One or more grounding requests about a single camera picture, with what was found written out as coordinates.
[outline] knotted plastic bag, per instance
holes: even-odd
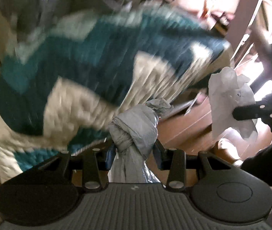
[[[232,115],[238,106],[256,104],[253,91],[247,84],[249,81],[243,74],[237,76],[230,67],[224,67],[220,73],[211,75],[208,96],[212,110],[213,137],[218,137],[232,127],[243,139],[256,140],[257,130],[253,120],[237,121]]]
[[[153,99],[134,106],[111,121],[109,132],[117,154],[108,173],[109,182],[160,182],[145,161],[158,136],[158,118],[171,108],[164,99]]]

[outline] metal screw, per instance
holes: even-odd
[[[87,189],[98,189],[100,187],[100,184],[98,182],[86,182],[85,188]]]
[[[180,181],[171,181],[169,182],[169,186],[173,189],[181,189],[184,184]]]

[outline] person's foot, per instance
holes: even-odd
[[[226,138],[221,138],[216,142],[212,148],[212,153],[234,166],[242,164],[236,147]]]

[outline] blanket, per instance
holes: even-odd
[[[230,65],[230,44],[170,6],[82,11],[9,45],[0,75],[0,181],[108,136],[118,113],[171,102]]]

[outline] gray plastic bag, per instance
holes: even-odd
[[[117,154],[108,173],[109,182],[160,182],[145,161],[157,139],[158,118],[172,107],[164,99],[153,99],[119,114],[109,124]]]

